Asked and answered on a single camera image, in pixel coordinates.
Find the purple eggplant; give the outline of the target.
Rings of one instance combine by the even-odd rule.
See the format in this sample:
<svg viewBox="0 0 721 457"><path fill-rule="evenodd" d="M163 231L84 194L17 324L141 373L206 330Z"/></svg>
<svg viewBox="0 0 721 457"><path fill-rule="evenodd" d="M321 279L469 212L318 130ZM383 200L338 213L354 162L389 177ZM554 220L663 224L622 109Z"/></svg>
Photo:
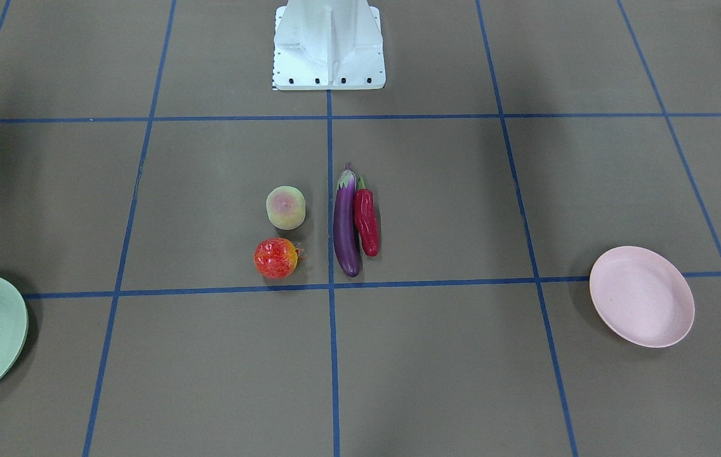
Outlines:
<svg viewBox="0 0 721 457"><path fill-rule="evenodd" d="M333 247L338 266L347 277L357 277L361 259L354 223L357 176L346 164L338 176L333 209Z"/></svg>

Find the pink plate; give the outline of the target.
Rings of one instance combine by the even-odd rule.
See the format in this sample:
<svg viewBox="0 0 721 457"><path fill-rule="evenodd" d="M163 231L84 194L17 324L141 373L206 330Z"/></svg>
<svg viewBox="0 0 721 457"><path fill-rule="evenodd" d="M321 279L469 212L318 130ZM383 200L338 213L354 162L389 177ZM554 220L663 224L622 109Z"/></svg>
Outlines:
<svg viewBox="0 0 721 457"><path fill-rule="evenodd" d="M671 347L694 327L691 287L674 264L650 249L608 249L592 265L588 286L602 322L640 347Z"/></svg>

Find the green pink peach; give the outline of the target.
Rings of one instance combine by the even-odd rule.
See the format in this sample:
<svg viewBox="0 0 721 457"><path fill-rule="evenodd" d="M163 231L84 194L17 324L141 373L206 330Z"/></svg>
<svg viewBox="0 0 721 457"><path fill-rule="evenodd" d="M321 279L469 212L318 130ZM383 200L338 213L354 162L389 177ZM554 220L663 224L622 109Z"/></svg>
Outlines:
<svg viewBox="0 0 721 457"><path fill-rule="evenodd" d="M297 229L307 212L302 191L287 185L279 186L268 194L265 208L271 225L279 230Z"/></svg>

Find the red yellow pomegranate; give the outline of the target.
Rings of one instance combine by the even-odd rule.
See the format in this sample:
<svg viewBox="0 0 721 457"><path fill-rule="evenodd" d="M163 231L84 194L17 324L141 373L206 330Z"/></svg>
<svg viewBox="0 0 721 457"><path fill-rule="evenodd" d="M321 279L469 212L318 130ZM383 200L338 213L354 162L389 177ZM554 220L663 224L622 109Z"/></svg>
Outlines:
<svg viewBox="0 0 721 457"><path fill-rule="evenodd" d="M283 237L262 240L253 252L256 271L270 280L289 277L302 258L303 249Z"/></svg>

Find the red chili pepper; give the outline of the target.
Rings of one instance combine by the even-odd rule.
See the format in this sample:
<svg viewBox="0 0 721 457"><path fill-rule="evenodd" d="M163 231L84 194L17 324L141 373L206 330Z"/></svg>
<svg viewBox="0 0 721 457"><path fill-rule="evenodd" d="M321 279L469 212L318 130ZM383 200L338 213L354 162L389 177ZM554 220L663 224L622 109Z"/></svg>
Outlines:
<svg viewBox="0 0 721 457"><path fill-rule="evenodd" d="M360 237L361 247L368 257L376 257L380 249L380 234L373 193L357 176L357 191L353 199L353 219Z"/></svg>

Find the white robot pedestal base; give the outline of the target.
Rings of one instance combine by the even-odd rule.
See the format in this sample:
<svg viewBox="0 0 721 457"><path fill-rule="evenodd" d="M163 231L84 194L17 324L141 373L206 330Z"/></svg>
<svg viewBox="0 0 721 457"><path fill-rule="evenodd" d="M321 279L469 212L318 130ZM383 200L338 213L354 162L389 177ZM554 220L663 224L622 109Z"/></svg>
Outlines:
<svg viewBox="0 0 721 457"><path fill-rule="evenodd" d="M380 11L366 1L288 1L275 11L272 88L386 86Z"/></svg>

